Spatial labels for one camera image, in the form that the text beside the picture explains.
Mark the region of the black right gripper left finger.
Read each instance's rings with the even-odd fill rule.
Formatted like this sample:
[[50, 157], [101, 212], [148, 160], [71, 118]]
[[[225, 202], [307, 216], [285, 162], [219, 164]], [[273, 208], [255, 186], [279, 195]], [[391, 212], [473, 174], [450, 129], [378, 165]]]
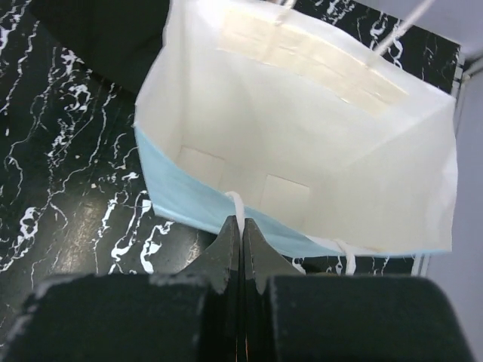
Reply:
[[240, 240], [230, 216], [177, 273], [44, 280], [8, 333], [4, 360], [233, 360]]

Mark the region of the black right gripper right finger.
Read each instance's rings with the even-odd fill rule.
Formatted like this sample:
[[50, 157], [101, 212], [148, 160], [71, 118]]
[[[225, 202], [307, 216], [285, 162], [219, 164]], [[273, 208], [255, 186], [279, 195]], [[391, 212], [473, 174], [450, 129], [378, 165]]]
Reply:
[[255, 221], [243, 232], [253, 361], [471, 361], [446, 295], [406, 275], [303, 275]]

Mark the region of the blue white paper bag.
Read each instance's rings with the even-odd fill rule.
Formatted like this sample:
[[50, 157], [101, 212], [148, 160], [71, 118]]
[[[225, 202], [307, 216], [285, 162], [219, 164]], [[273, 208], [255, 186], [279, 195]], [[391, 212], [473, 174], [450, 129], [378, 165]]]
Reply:
[[173, 1], [135, 103], [155, 213], [292, 258], [452, 246], [455, 100], [293, 2]]

